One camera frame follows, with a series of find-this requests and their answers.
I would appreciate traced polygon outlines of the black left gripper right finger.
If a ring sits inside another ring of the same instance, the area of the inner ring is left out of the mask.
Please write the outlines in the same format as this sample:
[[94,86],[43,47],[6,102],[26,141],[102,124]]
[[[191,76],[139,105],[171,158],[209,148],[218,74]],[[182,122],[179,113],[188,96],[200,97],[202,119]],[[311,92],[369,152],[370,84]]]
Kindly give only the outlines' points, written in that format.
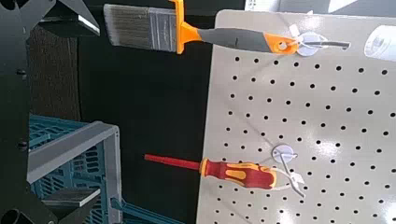
[[31,28],[37,25],[61,37],[100,35],[83,0],[31,0]]

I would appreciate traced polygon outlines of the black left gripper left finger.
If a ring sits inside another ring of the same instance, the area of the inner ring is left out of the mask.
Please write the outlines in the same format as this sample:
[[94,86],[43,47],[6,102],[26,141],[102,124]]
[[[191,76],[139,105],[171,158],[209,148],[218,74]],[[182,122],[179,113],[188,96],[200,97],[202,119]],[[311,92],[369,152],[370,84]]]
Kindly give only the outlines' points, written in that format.
[[57,224],[82,224],[100,193],[100,189],[60,189],[42,203],[58,218]]

